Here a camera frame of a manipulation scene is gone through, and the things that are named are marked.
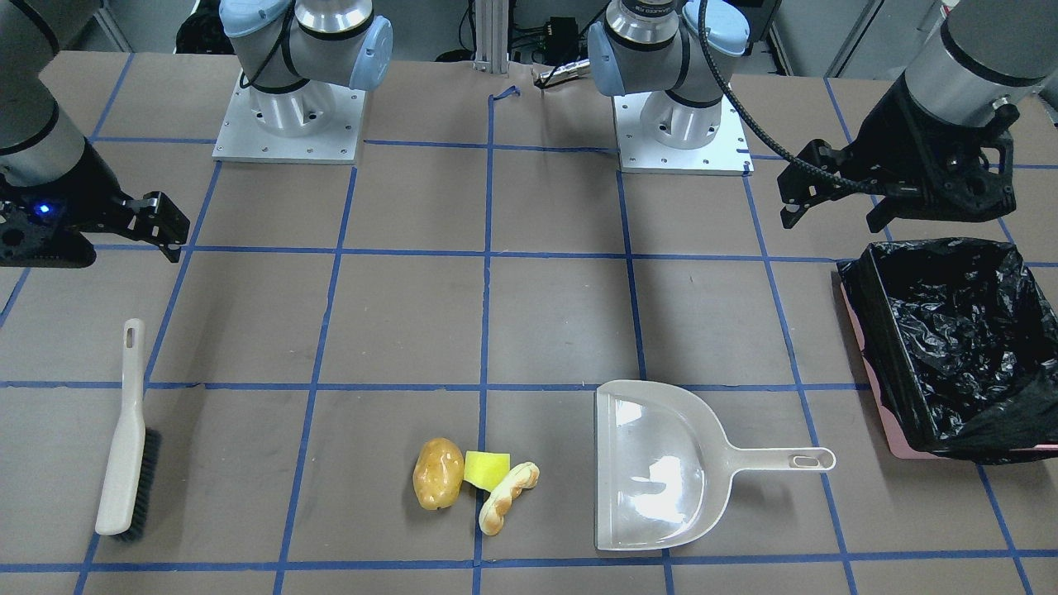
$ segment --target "yellow sponge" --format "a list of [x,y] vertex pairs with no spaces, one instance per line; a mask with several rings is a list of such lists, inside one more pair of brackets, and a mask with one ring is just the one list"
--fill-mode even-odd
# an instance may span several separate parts
[[463,466],[463,481],[486,491],[496,489],[511,470],[511,455],[503,452],[468,450]]

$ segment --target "cable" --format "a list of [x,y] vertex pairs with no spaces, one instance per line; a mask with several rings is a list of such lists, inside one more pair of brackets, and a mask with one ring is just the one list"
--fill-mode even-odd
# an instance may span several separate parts
[[[606,12],[606,6],[608,6],[608,5],[609,5],[609,0],[607,0],[606,3],[604,3],[602,5],[602,8],[599,8],[599,12],[596,13],[596,16],[591,17],[591,19],[588,20],[587,24],[585,24],[584,28],[581,29],[581,32],[577,35],[577,39],[573,40],[573,44],[570,46],[568,50],[566,50],[566,53],[564,54],[565,56],[568,56],[570,54],[570,52],[577,52],[578,50],[580,50],[581,38],[583,38],[584,34],[587,33],[588,28],[591,26],[591,23],[594,23],[596,20],[598,20],[598,18],[601,17],[602,14]],[[554,68],[552,68],[551,72],[548,73],[547,78],[545,78],[544,82],[540,84],[539,87],[542,90],[547,88],[547,84],[551,82],[551,77],[554,76],[554,71],[558,70],[560,66],[562,66],[562,65],[560,64],[560,65],[557,65]]]
[[706,41],[706,4],[708,2],[709,0],[701,0],[701,3],[698,4],[698,43],[701,44],[701,52],[706,55],[706,64],[709,65],[709,70],[710,72],[713,73],[713,78],[716,79],[716,84],[719,85],[720,90],[724,92],[725,95],[727,95],[727,98],[731,102],[731,105],[734,107],[735,111],[738,112],[738,115],[742,116],[743,121],[746,123],[746,126],[748,126],[749,129],[752,130],[753,133],[756,134],[756,137],[764,142],[764,144],[768,145],[768,148],[776,151],[777,154],[779,154],[780,157],[782,157],[786,161],[789,161],[792,166],[811,176],[813,178],[829,182],[837,187],[841,187],[855,193],[879,194],[879,195],[886,194],[884,191],[877,185],[849,180],[846,178],[835,176],[829,172],[816,167],[815,165],[808,163],[807,161],[804,161],[803,159],[798,158],[790,151],[786,150],[786,148],[780,145],[778,141],[772,139],[770,136],[768,136],[767,132],[764,131],[763,128],[761,128],[761,125],[758,124],[756,121],[753,120],[751,115],[749,115],[749,112],[742,105],[742,102],[740,102],[738,98],[734,96],[734,92],[731,91],[731,86],[728,85],[726,80],[724,80],[724,76],[720,74],[719,69],[716,68],[716,62],[713,61],[713,56],[709,52],[709,42]]
[[290,22],[293,19],[294,19],[294,3],[291,2],[290,6],[287,8],[287,14],[284,15],[282,17],[282,29],[279,30],[279,35],[275,36],[275,43],[273,43],[272,49],[269,50],[268,56],[264,57],[264,60],[261,62],[261,66],[257,67],[257,72],[255,72],[254,75],[250,77],[250,80],[247,80],[245,85],[242,84],[242,80],[247,77],[247,72],[242,71],[242,73],[239,74],[239,89],[249,89],[250,87],[253,86],[254,83],[257,83],[257,79],[260,77],[261,73],[264,72],[264,67],[267,67],[268,64],[272,61],[272,58],[275,56],[275,53],[279,51],[279,46],[282,44],[282,40],[290,35]]

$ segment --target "brush bristles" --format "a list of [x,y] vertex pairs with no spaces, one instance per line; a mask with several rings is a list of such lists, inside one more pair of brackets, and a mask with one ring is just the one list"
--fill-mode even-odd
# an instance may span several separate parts
[[143,463],[140,464],[140,485],[136,487],[135,505],[132,508],[132,524],[125,533],[113,536],[117,541],[136,541],[143,537],[143,529],[147,524],[150,486],[154,483],[154,469],[158,466],[161,448],[162,434],[147,428],[143,441]]

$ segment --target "potato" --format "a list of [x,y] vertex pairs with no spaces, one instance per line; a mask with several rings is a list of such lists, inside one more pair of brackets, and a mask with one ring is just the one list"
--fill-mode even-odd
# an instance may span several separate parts
[[437,510],[455,504],[462,474],[462,451],[452,440],[434,438],[422,445],[412,471],[412,486],[419,506]]

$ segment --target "dustpan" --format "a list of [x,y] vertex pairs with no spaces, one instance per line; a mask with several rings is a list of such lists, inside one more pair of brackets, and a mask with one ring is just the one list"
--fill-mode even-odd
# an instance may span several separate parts
[[741,471],[834,468],[825,448],[736,448],[705,401],[671,384],[596,390],[596,547],[675,547],[709,533]]

